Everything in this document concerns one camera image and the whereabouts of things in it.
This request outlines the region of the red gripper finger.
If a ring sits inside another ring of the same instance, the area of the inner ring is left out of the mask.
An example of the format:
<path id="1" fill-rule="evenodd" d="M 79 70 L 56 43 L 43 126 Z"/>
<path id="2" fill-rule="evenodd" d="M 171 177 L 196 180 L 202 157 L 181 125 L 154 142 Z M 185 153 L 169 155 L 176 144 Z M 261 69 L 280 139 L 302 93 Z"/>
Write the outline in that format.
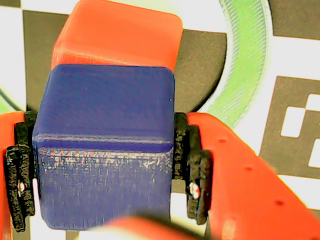
<path id="1" fill-rule="evenodd" d="M 207 113 L 174 115 L 173 178 L 187 216 L 222 240 L 317 240 L 320 222 L 273 169 Z"/>
<path id="2" fill-rule="evenodd" d="M 10 210 L 7 200 L 5 181 L 5 152 L 15 144 L 14 127 L 24 122 L 25 114 L 20 111 L 0 114 L 0 239 L 12 240 Z"/>

